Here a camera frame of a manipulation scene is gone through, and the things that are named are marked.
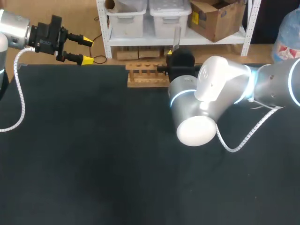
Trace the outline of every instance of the white plastic storage bin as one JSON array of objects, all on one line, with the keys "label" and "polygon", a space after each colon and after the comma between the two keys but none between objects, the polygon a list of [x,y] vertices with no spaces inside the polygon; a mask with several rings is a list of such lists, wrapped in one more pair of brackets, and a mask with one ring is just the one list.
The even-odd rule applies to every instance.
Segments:
[{"label": "white plastic storage bin", "polygon": [[191,13],[189,0],[150,0],[150,14],[154,17],[157,38],[174,38],[178,24],[181,26],[181,37],[184,37]]},{"label": "white plastic storage bin", "polygon": [[136,8],[134,13],[109,13],[110,25],[116,38],[143,37],[144,14],[147,9],[147,0],[120,0],[128,6]]}]

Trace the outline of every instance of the black mat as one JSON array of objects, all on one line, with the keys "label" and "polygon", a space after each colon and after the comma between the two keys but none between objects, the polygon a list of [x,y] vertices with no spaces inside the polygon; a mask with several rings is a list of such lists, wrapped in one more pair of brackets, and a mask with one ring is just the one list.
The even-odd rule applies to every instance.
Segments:
[{"label": "black mat", "polygon": [[[26,116],[0,134],[1,225],[300,223],[300,116],[278,111],[238,153],[176,138],[166,89],[127,89],[118,66],[24,66]],[[265,110],[231,107],[237,145]],[[15,123],[13,82],[0,127]]]}]

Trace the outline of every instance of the white metal shelf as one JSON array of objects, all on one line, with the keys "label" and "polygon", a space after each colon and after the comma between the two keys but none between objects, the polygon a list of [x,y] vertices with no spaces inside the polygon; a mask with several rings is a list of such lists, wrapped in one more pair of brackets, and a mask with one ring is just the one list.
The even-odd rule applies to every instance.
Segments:
[{"label": "white metal shelf", "polygon": [[[150,45],[173,45],[173,39],[159,39],[155,37],[153,19],[146,17],[144,20],[144,36],[142,38],[116,38],[112,28],[107,26],[107,19],[104,10],[105,0],[96,0],[105,55],[112,57],[111,46],[150,46]],[[211,42],[195,31],[187,28],[186,36],[180,39],[181,45],[221,45],[221,44],[243,44],[241,56],[247,56],[254,31],[261,0],[248,0],[248,25],[245,31],[240,31],[226,37],[218,42]]]},{"label": "white metal shelf", "polygon": [[[159,39],[155,37],[153,17],[144,18],[144,34],[142,38],[116,38],[111,32],[110,46],[150,46],[150,45],[173,45],[173,39]],[[220,44],[243,44],[246,32],[243,27],[240,31],[218,42],[211,42],[190,28],[187,28],[185,37],[180,39],[181,45],[220,45]]]}]

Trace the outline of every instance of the white spiral cable wrap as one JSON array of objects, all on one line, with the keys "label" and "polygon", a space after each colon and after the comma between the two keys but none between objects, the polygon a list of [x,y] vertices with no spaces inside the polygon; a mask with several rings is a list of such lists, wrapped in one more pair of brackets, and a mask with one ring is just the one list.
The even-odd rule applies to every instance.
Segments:
[{"label": "white spiral cable wrap", "polygon": [[223,140],[221,133],[217,127],[217,137],[219,138],[221,144],[224,146],[224,148],[229,151],[229,152],[237,152],[238,150],[240,150],[245,144],[246,142],[251,138],[251,136],[258,130],[258,128],[271,116],[273,115],[278,109],[280,108],[276,108],[276,109],[272,109],[271,111],[269,111],[256,125],[255,127],[249,132],[249,134],[244,138],[244,140],[239,144],[238,147],[236,147],[235,149],[231,149],[227,146],[227,144],[225,143],[225,141]]},{"label": "white spiral cable wrap", "polygon": [[32,47],[24,48],[21,51],[19,51],[19,53],[15,57],[15,61],[14,61],[15,83],[17,85],[17,89],[18,89],[19,95],[20,95],[22,112],[21,112],[21,116],[20,116],[19,120],[14,125],[12,125],[11,127],[6,128],[6,129],[0,129],[0,132],[7,132],[7,131],[15,129],[17,126],[19,126],[22,123],[22,121],[24,119],[24,116],[25,116],[25,101],[24,101],[24,96],[23,96],[20,81],[19,81],[19,76],[18,76],[18,61],[19,61],[20,56],[23,53],[25,53],[25,52],[34,52],[34,51],[35,51],[35,48],[32,48]]}]

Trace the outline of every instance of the plastic bottle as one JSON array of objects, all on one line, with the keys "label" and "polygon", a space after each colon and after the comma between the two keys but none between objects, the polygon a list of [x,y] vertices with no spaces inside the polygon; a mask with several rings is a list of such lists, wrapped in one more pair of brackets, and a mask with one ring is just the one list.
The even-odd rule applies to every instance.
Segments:
[{"label": "plastic bottle", "polygon": [[275,62],[300,58],[300,6],[283,19],[272,58]]}]

